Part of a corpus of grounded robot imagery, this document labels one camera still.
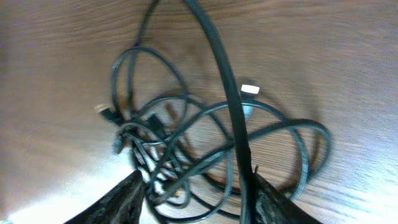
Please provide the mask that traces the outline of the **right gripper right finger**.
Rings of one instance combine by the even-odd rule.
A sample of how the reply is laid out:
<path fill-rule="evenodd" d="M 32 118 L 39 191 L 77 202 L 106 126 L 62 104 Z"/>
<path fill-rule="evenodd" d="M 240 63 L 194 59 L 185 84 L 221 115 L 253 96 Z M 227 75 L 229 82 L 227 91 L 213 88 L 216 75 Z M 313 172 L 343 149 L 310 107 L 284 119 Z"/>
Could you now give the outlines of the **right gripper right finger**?
<path fill-rule="evenodd" d="M 320 224 L 260 175 L 240 175 L 239 183 L 242 197 L 240 223 Z"/>

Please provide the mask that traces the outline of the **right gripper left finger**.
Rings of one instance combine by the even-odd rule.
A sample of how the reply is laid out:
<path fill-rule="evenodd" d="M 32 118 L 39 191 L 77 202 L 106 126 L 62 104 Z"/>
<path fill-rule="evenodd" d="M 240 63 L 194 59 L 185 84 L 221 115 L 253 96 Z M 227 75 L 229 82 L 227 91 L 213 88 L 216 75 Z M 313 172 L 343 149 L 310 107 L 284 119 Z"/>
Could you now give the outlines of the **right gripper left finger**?
<path fill-rule="evenodd" d="M 141 171 L 136 170 L 65 224 L 138 224 L 145 187 Z"/>

